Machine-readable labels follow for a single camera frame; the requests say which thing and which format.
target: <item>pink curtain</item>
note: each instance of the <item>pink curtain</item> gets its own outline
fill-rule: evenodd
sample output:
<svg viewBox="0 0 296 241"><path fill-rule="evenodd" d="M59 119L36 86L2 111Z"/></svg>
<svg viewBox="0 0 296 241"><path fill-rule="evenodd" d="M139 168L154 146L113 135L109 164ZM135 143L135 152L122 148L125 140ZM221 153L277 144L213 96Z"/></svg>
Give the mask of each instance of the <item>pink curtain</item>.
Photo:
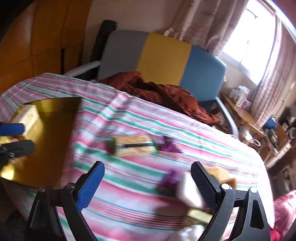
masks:
<svg viewBox="0 0 296 241"><path fill-rule="evenodd" d="M164 35L219 56L248 0L186 0Z"/></svg>
<svg viewBox="0 0 296 241"><path fill-rule="evenodd" d="M276 39L266 72L254 97L250 112L262 127L277 103L285 98L285 86L296 78L296 44L280 20L277 20Z"/></svg>

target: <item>brown blanket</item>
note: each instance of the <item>brown blanket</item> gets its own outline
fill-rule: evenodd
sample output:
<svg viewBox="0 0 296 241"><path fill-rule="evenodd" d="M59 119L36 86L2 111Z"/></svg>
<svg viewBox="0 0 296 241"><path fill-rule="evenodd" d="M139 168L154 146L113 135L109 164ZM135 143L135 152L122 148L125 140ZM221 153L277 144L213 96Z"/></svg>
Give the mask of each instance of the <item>brown blanket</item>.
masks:
<svg viewBox="0 0 296 241"><path fill-rule="evenodd" d="M176 85L146 83L138 71L118 73L98 82L178 111L209 125L220 121L218 116L209 114L204 108L200 107L197 99L185 89Z"/></svg>

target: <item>metal screw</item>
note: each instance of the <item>metal screw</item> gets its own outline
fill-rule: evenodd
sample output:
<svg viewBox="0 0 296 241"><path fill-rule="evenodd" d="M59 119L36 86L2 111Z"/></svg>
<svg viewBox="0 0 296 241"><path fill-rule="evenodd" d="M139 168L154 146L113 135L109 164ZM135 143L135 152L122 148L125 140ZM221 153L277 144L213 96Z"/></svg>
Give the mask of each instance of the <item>metal screw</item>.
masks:
<svg viewBox="0 0 296 241"><path fill-rule="evenodd" d="M39 192L45 192L45 188L39 188L38 191Z"/></svg>
<svg viewBox="0 0 296 241"><path fill-rule="evenodd" d="M68 189L73 189L74 187L75 187L75 184L74 183L68 183L66 185L66 188L68 188Z"/></svg>
<svg viewBox="0 0 296 241"><path fill-rule="evenodd" d="M256 189L256 188L253 188L253 187L251 187L251 188L250 188L250 191L251 191L252 193L256 193L256 192L257 192L257 189Z"/></svg>
<svg viewBox="0 0 296 241"><path fill-rule="evenodd" d="M223 183L223 184L221 185L221 187L222 187L224 190L228 190L228 189L230 189L230 186L229 186L227 183Z"/></svg>

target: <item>gold tray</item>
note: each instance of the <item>gold tray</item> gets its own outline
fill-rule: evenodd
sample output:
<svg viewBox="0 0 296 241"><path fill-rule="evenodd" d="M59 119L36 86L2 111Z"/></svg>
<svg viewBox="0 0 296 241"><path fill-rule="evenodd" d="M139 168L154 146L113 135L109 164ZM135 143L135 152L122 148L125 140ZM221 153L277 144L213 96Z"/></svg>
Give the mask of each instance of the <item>gold tray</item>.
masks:
<svg viewBox="0 0 296 241"><path fill-rule="evenodd" d="M35 143L34 154L18 158L14 164L10 161L0 171L0 177L32 188L59 188L80 102L80 97L69 97L26 103L36 105L40 118L26 138L17 138L32 140ZM12 138L15 137L1 137L0 144L9 143Z"/></svg>

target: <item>chair backrest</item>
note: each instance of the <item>chair backrest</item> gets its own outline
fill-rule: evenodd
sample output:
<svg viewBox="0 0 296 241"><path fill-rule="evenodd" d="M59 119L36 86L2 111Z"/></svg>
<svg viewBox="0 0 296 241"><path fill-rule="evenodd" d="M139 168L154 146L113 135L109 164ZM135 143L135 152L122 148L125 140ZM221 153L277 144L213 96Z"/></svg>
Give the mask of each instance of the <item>chair backrest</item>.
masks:
<svg viewBox="0 0 296 241"><path fill-rule="evenodd" d="M179 85L199 102L215 100L226 65L203 49L163 35L114 31L101 59L98 79L138 70L144 81Z"/></svg>

